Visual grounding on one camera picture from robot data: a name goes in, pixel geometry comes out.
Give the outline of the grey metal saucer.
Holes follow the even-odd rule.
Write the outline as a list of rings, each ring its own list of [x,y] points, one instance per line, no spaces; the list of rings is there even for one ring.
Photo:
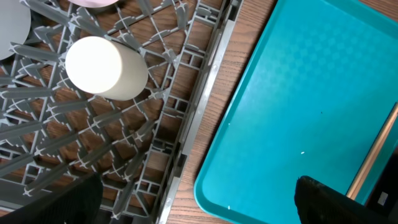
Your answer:
[[[14,54],[10,43],[23,44],[30,32],[30,9],[19,0],[1,0],[1,60]]]

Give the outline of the white paper cup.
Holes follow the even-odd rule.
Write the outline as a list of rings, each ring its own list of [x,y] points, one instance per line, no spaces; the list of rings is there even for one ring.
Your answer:
[[[65,57],[65,69],[77,88],[119,101],[139,95],[149,76],[147,64],[139,53],[95,36],[72,44]]]

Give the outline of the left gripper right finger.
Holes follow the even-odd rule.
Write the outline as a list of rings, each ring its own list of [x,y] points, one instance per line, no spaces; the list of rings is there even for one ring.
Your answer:
[[[306,175],[296,182],[294,202],[302,224],[394,223]]]

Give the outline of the small pink bowl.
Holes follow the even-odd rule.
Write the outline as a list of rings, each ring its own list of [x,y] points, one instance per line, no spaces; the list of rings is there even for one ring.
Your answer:
[[[88,7],[88,8],[106,7],[118,2],[118,0],[68,0],[68,1],[78,6]]]

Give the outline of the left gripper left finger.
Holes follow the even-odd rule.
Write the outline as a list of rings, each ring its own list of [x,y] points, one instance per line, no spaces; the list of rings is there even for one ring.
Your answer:
[[[100,175],[88,174],[62,190],[8,213],[1,217],[1,223],[94,223],[102,196]]]

